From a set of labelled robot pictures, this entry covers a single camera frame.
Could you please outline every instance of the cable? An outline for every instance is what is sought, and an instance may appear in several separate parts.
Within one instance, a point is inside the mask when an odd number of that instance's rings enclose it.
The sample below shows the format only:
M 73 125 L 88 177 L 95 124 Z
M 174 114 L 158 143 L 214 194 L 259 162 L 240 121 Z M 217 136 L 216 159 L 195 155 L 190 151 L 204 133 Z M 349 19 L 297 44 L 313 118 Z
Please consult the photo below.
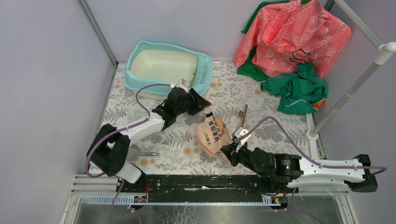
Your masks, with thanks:
M 147 117 L 146 119 L 140 121 L 140 122 L 137 122 L 137 123 L 134 123 L 134 124 L 128 126 L 128 129 L 129 129 L 129 128 L 136 127 L 136 126 L 138 126 L 138 125 L 141 125 L 141 124 L 145 123 L 146 121 L 148 121 L 148 120 L 150 119 L 150 111 L 139 101 L 138 95 L 139 95 L 139 93 L 140 93 L 142 90 L 144 90 L 144 89 L 146 89 L 146 88 L 149 88 L 149 87 L 152 87 L 152 86 L 170 86 L 170 85 L 169 85 L 169 84 L 151 84 L 151 85 L 144 86 L 144 87 L 142 87 L 141 89 L 139 89 L 139 90 L 137 91 L 137 93 L 136 93 L 136 95 L 135 95 L 135 96 L 136 96 L 136 101 L 137 101 L 137 103 L 147 112 L 148 117 Z M 103 137 L 101 140 L 99 140 L 99 141 L 93 146 L 92 150 L 89 152 L 89 154 L 88 154 L 88 156 L 87 156 L 87 158 L 86 158 L 86 160 L 85 160 L 85 173 L 87 174 L 88 177 L 90 177 L 90 178 L 96 178 L 96 177 L 100 177 L 100 176 L 102 176 L 103 174 L 105 174 L 105 173 L 101 173 L 101 174 L 98 174 L 98 175 L 92 175 L 92 174 L 89 173 L 89 162 L 91 161 L 91 157 L 92 157 L 93 153 L 95 152 L 95 150 L 99 147 L 99 145 L 102 144 L 106 139 L 108 139 L 110 136 L 112 136 L 112 135 L 114 135 L 114 134 L 116 134 L 116 133 L 123 132 L 123 131 L 125 131 L 125 130 L 127 130 L 126 127 L 121 128 L 121 129 L 117 129 L 117 130 L 115 130 L 115 131 L 113 131 L 113 132 L 110 132 L 109 134 L 107 134 L 105 137 Z
M 260 192 L 260 191 L 258 191 L 258 190 L 252 190 L 252 191 L 257 192 L 257 193 L 262 194 L 262 195 L 267 195 L 267 196 L 276 196 L 276 195 L 279 194 L 279 192 L 276 192 L 275 194 L 272 195 L 272 194 Z
M 294 194 L 295 194 L 296 190 L 297 190 L 297 187 L 295 187 L 295 188 L 293 189 L 293 193 L 291 194 L 291 200 L 293 201 L 294 209 L 296 210 L 298 216 L 300 216 L 300 218 L 301 218 L 302 220 L 304 220 L 305 223 L 311 224 L 310 222 L 308 222 L 308 220 L 307 220 L 305 217 L 303 217 L 303 215 L 301 215 L 300 210 L 299 210 L 299 209 L 297 208 L 297 206 L 296 206 L 296 201 L 295 201 L 295 198 L 294 198 Z
M 279 212 L 279 211 L 296 211 L 295 209 L 275 209 L 274 212 Z M 317 216 L 315 216 L 314 214 L 304 211 L 304 210 L 299 210 L 301 213 L 307 214 L 309 216 L 311 216 L 312 218 L 316 219 L 318 222 L 320 222 L 321 224 L 324 224 L 322 222 L 322 220 L 320 220 L 320 218 L 318 218 Z
M 112 200 L 112 204 L 110 205 L 109 215 L 107 216 L 107 223 L 108 224 L 110 223 L 111 213 L 113 211 L 115 200 L 117 199 L 118 195 L 120 194 L 122 187 L 124 187 L 124 179 L 121 179 L 120 188 L 118 189 L 117 193 L 115 194 L 115 196 L 114 196 L 114 198 Z
M 285 198 L 288 192 L 289 192 L 289 190 L 286 189 L 282 198 Z
M 246 133 L 245 135 L 237 138 L 237 142 L 240 142 L 241 140 L 247 138 L 251 133 L 253 133 L 264 121 L 268 120 L 268 119 L 272 119 L 273 121 L 276 122 L 276 124 L 278 124 L 278 126 L 281 128 L 281 130 L 283 131 L 283 133 L 286 135 L 286 137 L 289 139 L 290 143 L 294 146 L 294 148 L 297 149 L 297 151 L 299 153 L 301 153 L 303 155 L 304 158 L 306 158 L 308 161 L 310 161 L 311 163 L 319 166 L 319 167 L 324 167 L 324 168 L 330 168 L 330 169 L 379 169 L 379 171 L 376 171 L 374 173 L 372 173 L 372 175 L 377 175 L 380 174 L 382 172 L 385 172 L 387 170 L 386 167 L 372 167 L 372 166 L 356 166 L 356 167 L 352 167 L 352 166 L 329 166 L 329 165 L 322 165 L 316 161 L 314 161 L 313 159 L 311 159 L 309 156 L 307 156 L 307 154 L 305 154 L 298 146 L 297 144 L 293 141 L 293 139 L 290 137 L 290 135 L 287 133 L 287 131 L 284 129 L 284 127 L 279 123 L 279 121 L 277 119 L 275 119 L 274 117 L 268 116 L 265 117 L 264 119 L 262 119 L 256 126 L 254 126 L 248 133 Z
M 137 91 L 137 93 L 136 93 L 136 95 L 135 95 L 136 102 L 147 112 L 148 117 L 147 117 L 146 119 L 144 119 L 144 120 L 142 120 L 142 121 L 140 121 L 140 122 L 134 123 L 134 124 L 132 124 L 132 125 L 130 125 L 130 126 L 128 126 L 128 127 L 123 127 L 123 128 L 117 129 L 117 130 L 115 130 L 115 131 L 113 131 L 113 132 L 110 132 L 110 133 L 107 134 L 105 137 L 103 137 L 101 140 L 99 140 L 99 141 L 92 147 L 91 151 L 89 152 L 89 154 L 87 155 L 87 158 L 86 158 L 86 160 L 85 160 L 85 173 L 87 174 L 88 177 L 90 177 L 90 178 L 97 178 L 97 177 L 100 177 L 100 176 L 102 176 L 102 175 L 105 174 L 105 173 L 101 173 L 101 174 L 98 174 L 98 175 L 92 175 L 92 174 L 89 173 L 89 162 L 91 161 L 91 158 L 92 158 L 93 153 L 94 153 L 95 150 L 99 147 L 100 144 L 102 144 L 102 143 L 103 143 L 106 139 L 108 139 L 110 136 L 112 136 L 112 135 L 114 135 L 114 134 L 116 134 L 116 133 L 123 132 L 123 131 L 125 131 L 125 130 L 127 130 L 127 129 L 129 129 L 129 128 L 133 128 L 133 127 L 139 126 L 139 125 L 145 123 L 146 121 L 148 121 L 148 120 L 150 119 L 150 111 L 139 101 L 138 95 L 139 95 L 139 93 L 140 93 L 142 90 L 144 90 L 144 89 L 146 89 L 146 88 L 149 88 L 149 87 L 152 87 L 152 86 L 170 86 L 170 85 L 169 85 L 169 84 L 151 84 L 151 85 L 144 86 L 144 87 L 142 87 L 141 89 L 139 89 L 139 90 Z M 121 192 L 121 189 L 122 189 L 123 186 L 124 186 L 124 179 L 121 180 L 120 188 L 118 189 L 117 193 L 115 194 L 115 196 L 114 196 L 114 198 L 113 198 L 112 204 L 111 204 L 111 206 L 110 206 L 109 216 L 108 216 L 108 218 L 107 218 L 107 223 L 110 223 L 110 218 L 111 218 L 111 213 L 112 213 L 112 210 L 113 210 L 114 202 L 115 202 L 115 200 L 117 199 L 118 194 Z M 136 210 L 136 213 L 138 214 L 139 220 L 140 220 L 140 223 L 141 223 L 141 216 L 140 216 L 139 212 L 137 212 L 137 210 Z
M 139 211 L 136 209 L 133 209 L 133 211 L 136 212 L 137 216 L 139 217 L 139 224 L 141 224 L 142 220 L 141 220 L 141 215 L 140 215 Z
M 132 213 L 134 213 L 134 212 L 136 212 L 136 214 L 137 214 L 137 216 L 138 216 L 138 218 L 139 218 L 139 224 L 141 224 L 141 223 L 142 223 L 142 219 L 141 219 L 140 213 L 139 213 L 138 210 L 136 210 L 135 208 L 132 208 Z
M 147 197 L 149 195 L 149 190 L 150 190 L 150 184 L 146 183 L 146 203 L 149 202 L 149 198 Z

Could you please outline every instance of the pink jacket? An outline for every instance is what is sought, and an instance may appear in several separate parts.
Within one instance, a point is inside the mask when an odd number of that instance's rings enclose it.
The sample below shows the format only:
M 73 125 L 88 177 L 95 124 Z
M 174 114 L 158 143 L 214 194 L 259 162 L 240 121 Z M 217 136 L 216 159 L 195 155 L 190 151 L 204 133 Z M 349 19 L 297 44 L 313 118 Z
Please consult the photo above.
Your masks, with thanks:
M 270 77 L 297 72 L 307 62 L 324 77 L 350 38 L 351 29 L 316 0 L 302 7 L 300 0 L 267 5 L 239 44 L 234 62 L 243 65 L 257 45 L 252 64 Z

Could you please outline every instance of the green towel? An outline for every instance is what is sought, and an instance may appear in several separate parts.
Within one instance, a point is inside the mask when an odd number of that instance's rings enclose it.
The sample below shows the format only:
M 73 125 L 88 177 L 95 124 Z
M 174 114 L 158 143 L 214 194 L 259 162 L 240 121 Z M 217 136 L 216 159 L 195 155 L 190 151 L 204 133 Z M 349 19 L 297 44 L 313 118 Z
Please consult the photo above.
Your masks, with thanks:
M 298 73 L 286 73 L 261 83 L 261 90 L 282 96 L 278 110 L 286 114 L 315 113 L 327 98 L 327 87 L 314 73 L 311 63 L 297 67 Z

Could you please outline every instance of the patterned floor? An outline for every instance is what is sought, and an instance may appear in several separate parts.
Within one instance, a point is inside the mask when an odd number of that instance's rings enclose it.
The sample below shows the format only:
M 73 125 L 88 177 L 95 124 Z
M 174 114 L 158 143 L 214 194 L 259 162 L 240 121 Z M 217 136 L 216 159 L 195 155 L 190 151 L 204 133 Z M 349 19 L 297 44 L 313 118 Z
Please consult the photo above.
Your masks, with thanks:
M 125 64 L 120 64 L 114 78 L 113 88 L 106 108 L 103 125 L 122 126 L 146 116 L 134 99 L 134 92 L 124 85 Z M 249 77 L 236 74 L 233 63 L 214 63 L 213 78 L 204 97 L 212 103 L 215 115 L 220 115 L 232 133 L 239 124 L 237 111 L 248 105 L 244 128 L 250 129 L 262 118 L 277 118 L 301 149 L 309 154 L 308 142 L 304 138 L 305 115 L 288 115 L 277 111 L 280 98 L 260 90 L 260 84 Z M 141 97 L 149 109 L 162 100 Z M 199 145 L 188 135 L 195 133 L 196 124 L 205 120 L 202 113 L 191 117 L 187 114 L 177 118 L 174 125 L 163 132 L 143 138 L 137 145 L 142 151 L 154 151 L 157 157 L 139 156 L 134 162 L 146 174 L 194 174 L 194 175 L 242 175 L 253 174 L 242 165 L 232 167 L 223 158 L 208 157 Z M 249 138 L 249 148 L 259 147 L 267 152 L 298 154 L 288 142 L 275 122 L 264 122 Z M 101 171 L 91 166 L 91 173 Z

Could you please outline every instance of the glass panel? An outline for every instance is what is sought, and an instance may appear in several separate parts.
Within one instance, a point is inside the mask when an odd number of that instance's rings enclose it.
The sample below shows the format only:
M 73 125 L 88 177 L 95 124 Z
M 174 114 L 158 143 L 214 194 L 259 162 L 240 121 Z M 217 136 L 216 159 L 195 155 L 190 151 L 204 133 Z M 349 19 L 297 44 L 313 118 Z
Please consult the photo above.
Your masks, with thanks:
M 289 196 L 289 209 L 293 208 Z M 296 205 L 300 210 L 308 211 L 325 224 L 342 223 L 337 202 L 331 196 L 296 196 Z M 81 204 L 75 224 L 106 224 L 110 205 Z M 267 206 L 172 206 L 153 205 L 139 210 L 143 224 L 304 224 L 294 211 L 274 212 Z M 306 216 L 307 220 L 316 224 L 317 220 Z M 114 224 L 138 224 L 136 213 L 131 213 L 125 205 L 117 205 L 113 209 Z

